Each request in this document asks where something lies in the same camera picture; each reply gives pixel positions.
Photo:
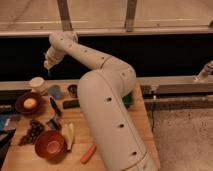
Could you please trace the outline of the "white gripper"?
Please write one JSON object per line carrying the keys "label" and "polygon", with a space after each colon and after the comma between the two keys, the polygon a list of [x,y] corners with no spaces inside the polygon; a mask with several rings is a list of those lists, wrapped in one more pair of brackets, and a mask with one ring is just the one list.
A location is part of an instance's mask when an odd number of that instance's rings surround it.
{"label": "white gripper", "polygon": [[62,51],[50,47],[45,54],[44,67],[50,70],[55,65],[59,64],[63,58],[64,53]]}

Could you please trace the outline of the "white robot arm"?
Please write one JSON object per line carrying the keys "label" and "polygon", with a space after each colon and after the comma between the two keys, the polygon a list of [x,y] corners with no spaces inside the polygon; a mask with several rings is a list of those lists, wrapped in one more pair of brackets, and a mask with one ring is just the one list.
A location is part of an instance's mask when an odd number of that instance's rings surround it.
{"label": "white robot arm", "polygon": [[89,71],[77,96],[107,171],[158,171],[123,103],[135,87],[134,68],[104,52],[78,43],[70,31],[52,32],[44,67],[51,69],[70,55]]}

